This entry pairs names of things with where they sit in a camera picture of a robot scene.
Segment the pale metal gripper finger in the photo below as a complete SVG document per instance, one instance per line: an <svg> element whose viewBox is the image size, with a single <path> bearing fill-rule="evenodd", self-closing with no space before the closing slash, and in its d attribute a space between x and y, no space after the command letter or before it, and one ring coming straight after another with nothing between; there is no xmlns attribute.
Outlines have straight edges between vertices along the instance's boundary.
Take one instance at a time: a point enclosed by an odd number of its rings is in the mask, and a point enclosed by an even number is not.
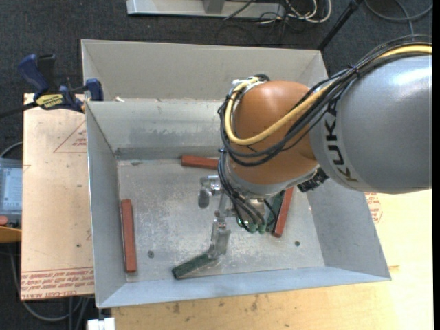
<svg viewBox="0 0 440 330"><path fill-rule="evenodd" d="M223 227L219 230L219 253L225 254L228 248L228 242L230 239L231 230Z"/></svg>
<svg viewBox="0 0 440 330"><path fill-rule="evenodd" d="M217 259L221 255L221 233L223 232L223 223L215 219L212 224L210 247L208 248L208 258Z"/></svg>

